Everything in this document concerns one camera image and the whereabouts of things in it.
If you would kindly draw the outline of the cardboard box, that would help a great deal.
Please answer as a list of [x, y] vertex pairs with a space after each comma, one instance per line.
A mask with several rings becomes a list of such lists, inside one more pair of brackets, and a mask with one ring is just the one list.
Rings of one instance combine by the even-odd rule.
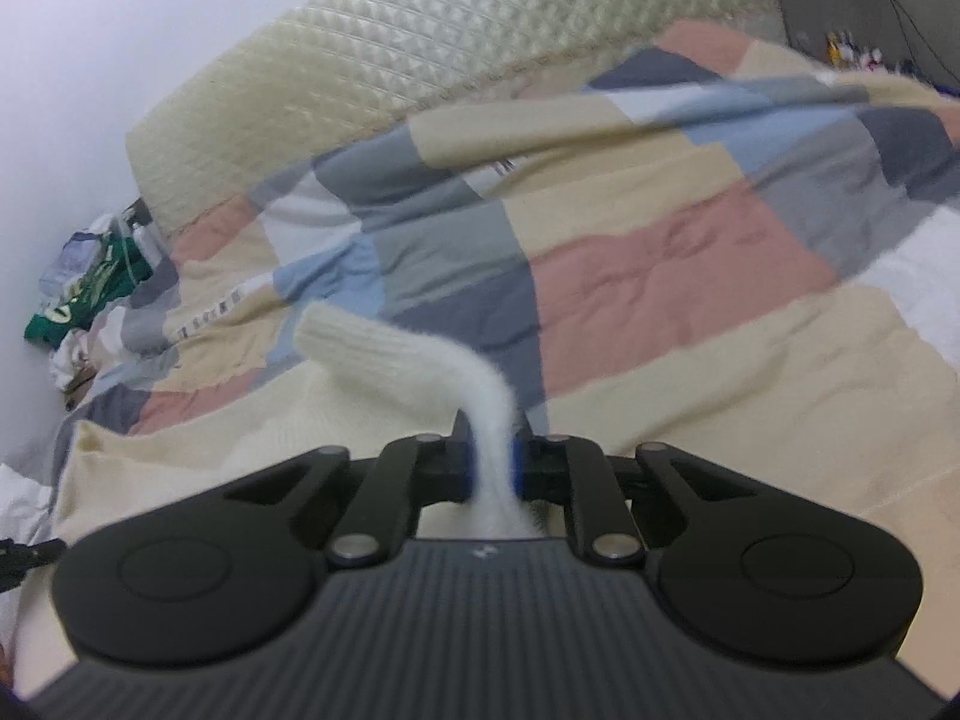
[[94, 379], [96, 379], [97, 375], [98, 371], [96, 371], [94, 367], [83, 367], [83, 369], [71, 379], [67, 388], [64, 390], [65, 410], [73, 411], [76, 406], [82, 403], [89, 389], [93, 387]]

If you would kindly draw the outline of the white crumpled cloth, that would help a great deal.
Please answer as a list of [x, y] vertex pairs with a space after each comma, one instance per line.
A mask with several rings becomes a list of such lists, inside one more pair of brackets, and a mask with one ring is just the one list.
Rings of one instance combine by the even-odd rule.
[[60, 392], [70, 390], [86, 374], [98, 374], [114, 364], [114, 355], [104, 344], [105, 316], [98, 317], [89, 330], [72, 328], [59, 348], [49, 356], [49, 374]]

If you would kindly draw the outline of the patchwork plaid duvet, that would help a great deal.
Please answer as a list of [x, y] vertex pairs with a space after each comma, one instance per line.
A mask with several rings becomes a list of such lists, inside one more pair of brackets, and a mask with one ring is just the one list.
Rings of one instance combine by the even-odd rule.
[[146, 436], [298, 364], [327, 302], [500, 367], [535, 427], [663, 440], [889, 528], [958, 686], [958, 106], [680, 21], [590, 82], [416, 114], [194, 221], [105, 315], [76, 424]]

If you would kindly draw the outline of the tissue pack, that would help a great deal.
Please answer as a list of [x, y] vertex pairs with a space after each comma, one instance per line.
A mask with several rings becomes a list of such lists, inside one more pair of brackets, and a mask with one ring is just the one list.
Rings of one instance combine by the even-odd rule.
[[49, 299], [60, 298], [70, 283], [84, 277], [101, 260], [114, 227], [116, 218], [104, 213], [85, 229], [73, 232], [57, 257], [44, 268], [39, 278], [39, 294]]

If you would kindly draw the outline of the green printed bag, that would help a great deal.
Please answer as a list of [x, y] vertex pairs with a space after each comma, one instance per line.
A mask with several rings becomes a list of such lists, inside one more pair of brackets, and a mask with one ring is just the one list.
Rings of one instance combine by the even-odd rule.
[[39, 310], [26, 323], [23, 338], [50, 349], [59, 348], [72, 328], [88, 330], [106, 304], [128, 296], [151, 273], [153, 266], [137, 243], [111, 232], [101, 260], [84, 277], [70, 283], [60, 298], [39, 294]]

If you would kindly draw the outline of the cream quilted headboard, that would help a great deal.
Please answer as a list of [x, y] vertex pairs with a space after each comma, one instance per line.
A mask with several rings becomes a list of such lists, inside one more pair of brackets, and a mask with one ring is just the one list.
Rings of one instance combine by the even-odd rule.
[[302, 156], [566, 64], [599, 68], [680, 18], [786, 34], [779, 0], [308, 0], [156, 104], [128, 162], [176, 232]]

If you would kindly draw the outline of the small bottles on nightstand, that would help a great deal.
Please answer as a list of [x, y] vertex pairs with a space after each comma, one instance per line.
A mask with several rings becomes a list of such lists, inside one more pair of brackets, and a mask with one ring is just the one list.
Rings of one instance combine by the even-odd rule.
[[914, 76], [913, 60], [889, 62], [878, 47], [860, 46], [848, 31], [828, 31], [825, 34], [825, 55], [828, 67], [836, 70], [885, 71], [893, 75]]

